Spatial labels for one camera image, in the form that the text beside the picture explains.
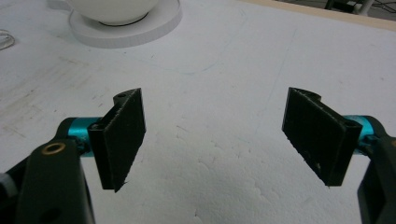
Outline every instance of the screw hole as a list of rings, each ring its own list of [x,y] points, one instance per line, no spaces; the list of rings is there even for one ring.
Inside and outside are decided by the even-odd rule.
[[[56,154],[56,153],[64,150],[65,147],[66,147],[66,145],[64,143],[53,143],[53,144],[49,144],[46,147],[44,147],[43,150],[41,151],[41,153],[49,156],[49,155],[53,155],[53,154]]]
[[[40,217],[41,223],[51,223],[61,216],[62,211],[59,208],[51,208],[44,212]]]

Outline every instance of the scratch on table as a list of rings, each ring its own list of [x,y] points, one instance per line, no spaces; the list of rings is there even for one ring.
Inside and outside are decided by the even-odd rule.
[[[79,83],[76,83],[76,89],[83,89],[88,83],[90,83],[92,76],[85,77]]]
[[[280,194],[274,189],[271,188],[271,191],[274,193],[274,195],[276,196],[276,199],[279,200],[280,199]]]
[[[75,60],[75,59],[68,59],[68,58],[65,58],[63,56],[59,56],[58,58],[61,61],[68,62],[68,63],[71,63],[71,64],[81,64],[81,65],[86,66],[86,67],[88,67],[90,65],[89,63],[85,63],[85,62],[78,61],[78,60]]]
[[[195,72],[189,72],[186,73],[186,75],[194,75],[197,73],[202,73],[205,72],[207,70],[209,70],[210,68],[214,67],[215,65],[217,65],[221,59],[221,57],[224,55],[224,53],[226,52],[227,48],[235,41],[235,39],[241,34],[242,28],[245,26],[245,24],[248,21],[248,17],[246,17],[246,13],[243,9],[240,9],[239,12],[243,12],[242,17],[244,18],[242,23],[239,25],[239,27],[237,28],[236,32],[230,37],[229,41],[224,45],[223,49],[221,50],[221,52],[219,53],[218,58],[210,65],[208,65],[206,68],[200,70],[200,71],[195,71]]]
[[[236,139],[238,139],[239,141],[241,141],[241,142],[244,142],[244,143],[247,143],[247,144],[250,144],[250,142],[248,141],[248,140],[246,140],[246,139],[243,139],[243,138],[241,138],[241,137],[236,137]]]
[[[218,149],[221,149],[221,150],[224,150],[224,148],[222,146],[220,146],[217,142],[215,142],[213,140],[211,140],[211,142],[214,144],[214,147],[216,147]]]
[[[189,133],[189,130],[187,130],[187,129],[185,129],[185,128],[179,126],[179,125],[177,125],[176,127],[179,128],[180,130],[183,130],[183,131],[186,132],[186,133]]]
[[[6,8],[9,8],[9,7],[13,7],[14,5],[15,5],[15,4],[10,4],[10,3],[4,4],[4,5],[0,6],[0,10],[6,9]]]
[[[37,114],[43,112],[43,110],[36,105],[32,105],[32,108]]]
[[[247,13],[245,12],[244,9],[239,8],[239,13],[241,14],[241,17],[245,17],[247,15]]]
[[[296,36],[297,30],[298,30],[298,29],[296,28],[296,29],[294,30],[294,32],[293,32],[293,35],[291,36],[291,40],[290,40],[290,42],[289,42],[289,45],[288,45],[288,47],[286,48],[285,56],[283,57],[282,63],[280,64],[279,70],[278,70],[278,72],[277,72],[277,74],[276,74],[276,78],[275,78],[274,84],[272,85],[272,88],[271,88],[271,90],[270,90],[270,93],[268,94],[267,100],[266,100],[266,102],[265,102],[264,109],[263,109],[263,110],[260,110],[260,111],[257,113],[258,116],[261,116],[261,115],[267,110],[268,105],[269,105],[269,103],[270,103],[270,100],[271,100],[271,98],[272,98],[273,95],[274,95],[275,87],[277,86],[277,82],[280,80],[280,77],[281,77],[281,75],[282,75],[283,67],[284,67],[284,65],[285,65],[286,60],[287,60],[288,57],[289,57],[290,48],[291,48],[291,46],[292,46],[292,44],[293,44],[294,37]],[[259,122],[259,124],[257,125],[257,128],[256,128],[255,133],[257,133],[257,131],[259,130],[260,127],[261,127],[261,123]]]
[[[14,129],[14,128],[12,128],[12,127],[6,126],[6,127],[4,127],[3,129],[4,129],[6,132],[12,132],[12,133],[15,133],[15,134],[19,135],[19,136],[22,137],[22,138],[26,138],[26,136],[25,136],[23,133],[18,132],[17,129]]]
[[[194,218],[198,218],[199,221],[200,221],[201,223],[204,223],[204,222],[201,220],[201,218],[199,217],[199,214],[197,213],[197,210],[196,210],[196,209],[195,209],[195,211],[194,211]]]
[[[178,135],[178,133],[176,134],[176,139],[179,139],[179,140],[181,140],[181,141],[187,143],[186,140],[184,140],[183,137],[181,137],[180,135]]]
[[[210,171],[210,167],[209,167],[206,163],[204,163],[204,162],[201,160],[201,158],[198,159],[198,164],[202,164],[208,171]]]

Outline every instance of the white bowl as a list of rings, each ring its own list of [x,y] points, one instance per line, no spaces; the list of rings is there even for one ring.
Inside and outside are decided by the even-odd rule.
[[[160,0],[66,0],[82,16],[106,25],[125,25],[139,21]]]

